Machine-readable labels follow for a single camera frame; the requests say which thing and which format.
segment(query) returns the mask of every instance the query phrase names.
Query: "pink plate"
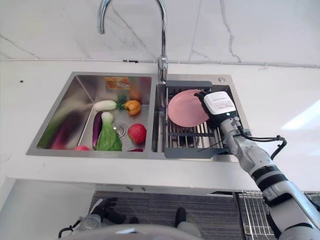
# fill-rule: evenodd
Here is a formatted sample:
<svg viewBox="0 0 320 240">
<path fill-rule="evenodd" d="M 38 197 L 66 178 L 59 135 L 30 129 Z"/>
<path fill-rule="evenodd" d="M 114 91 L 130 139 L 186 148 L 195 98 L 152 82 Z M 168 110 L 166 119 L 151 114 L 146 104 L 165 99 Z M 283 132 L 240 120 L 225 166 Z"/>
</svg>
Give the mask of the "pink plate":
<svg viewBox="0 0 320 240">
<path fill-rule="evenodd" d="M 185 90 L 175 95 L 168 105 L 168 116 L 172 122 L 181 127 L 195 127 L 209 119 L 194 94 L 200 90 Z"/>
</svg>

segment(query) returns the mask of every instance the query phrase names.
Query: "wire basket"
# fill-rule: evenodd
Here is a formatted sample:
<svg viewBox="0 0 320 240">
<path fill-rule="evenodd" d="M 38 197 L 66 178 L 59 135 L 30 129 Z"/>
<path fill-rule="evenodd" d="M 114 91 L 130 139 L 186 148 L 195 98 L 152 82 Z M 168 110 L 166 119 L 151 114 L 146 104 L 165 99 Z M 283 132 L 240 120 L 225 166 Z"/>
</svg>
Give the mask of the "wire basket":
<svg viewBox="0 0 320 240">
<path fill-rule="evenodd" d="M 320 203 L 320 192 L 303 192 L 315 203 Z M 243 190 L 239 193 L 240 209 L 244 233 L 247 240 L 276 240 L 269 226 L 266 214 L 269 212 L 262 192 L 258 190 Z"/>
<path fill-rule="evenodd" d="M 167 81 L 165 89 L 165 145 L 167 158 L 202 158 L 209 159 L 216 154 L 229 153 L 222 143 L 222 133 L 218 128 L 211 129 L 207 122 L 194 127 L 182 127 L 173 123 L 168 117 L 170 100 L 178 93 L 188 89 L 212 90 L 211 82 Z"/>
</svg>

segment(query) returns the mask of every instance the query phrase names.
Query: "wall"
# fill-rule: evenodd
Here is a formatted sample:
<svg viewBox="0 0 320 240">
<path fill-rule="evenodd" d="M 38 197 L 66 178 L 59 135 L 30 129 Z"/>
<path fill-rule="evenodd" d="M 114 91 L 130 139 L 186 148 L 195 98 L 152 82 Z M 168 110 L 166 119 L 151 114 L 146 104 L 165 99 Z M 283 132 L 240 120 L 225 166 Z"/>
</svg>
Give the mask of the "wall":
<svg viewBox="0 0 320 240">
<path fill-rule="evenodd" d="M 318 0 L 164 0 L 170 61 L 320 64 Z M 154 0 L 114 0 L 106 34 L 100 0 L 2 0 L 1 59 L 154 61 Z"/>
</svg>

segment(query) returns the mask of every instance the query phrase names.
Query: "sink drain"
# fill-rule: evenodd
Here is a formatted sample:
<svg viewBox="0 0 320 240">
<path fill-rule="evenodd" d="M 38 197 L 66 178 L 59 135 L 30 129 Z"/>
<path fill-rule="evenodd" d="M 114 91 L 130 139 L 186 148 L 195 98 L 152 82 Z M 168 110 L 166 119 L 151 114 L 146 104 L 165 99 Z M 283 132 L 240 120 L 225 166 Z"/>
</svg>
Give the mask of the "sink drain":
<svg viewBox="0 0 320 240">
<path fill-rule="evenodd" d="M 112 127 L 120 139 L 127 134 L 128 127 L 122 122 L 115 122 Z"/>
</svg>

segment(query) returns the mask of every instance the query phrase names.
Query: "metal grate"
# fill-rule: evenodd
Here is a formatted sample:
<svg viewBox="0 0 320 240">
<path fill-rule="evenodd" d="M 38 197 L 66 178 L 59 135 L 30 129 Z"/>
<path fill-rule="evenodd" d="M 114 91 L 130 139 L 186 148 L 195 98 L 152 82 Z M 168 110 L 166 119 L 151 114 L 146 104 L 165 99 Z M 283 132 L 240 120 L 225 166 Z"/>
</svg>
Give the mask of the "metal grate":
<svg viewBox="0 0 320 240">
<path fill-rule="evenodd" d="M 212 130 L 206 122 L 194 127 L 181 127 L 168 118 L 170 100 L 183 89 L 166 88 L 165 111 L 165 147 L 166 148 L 223 148 L 221 134 L 218 128 Z"/>
<path fill-rule="evenodd" d="M 304 192 L 315 203 L 320 203 L 320 192 Z M 262 192 L 258 190 L 243 190 L 240 194 L 240 208 L 244 233 L 250 240 L 276 240 L 269 227 L 266 214 L 269 212 Z"/>
</svg>

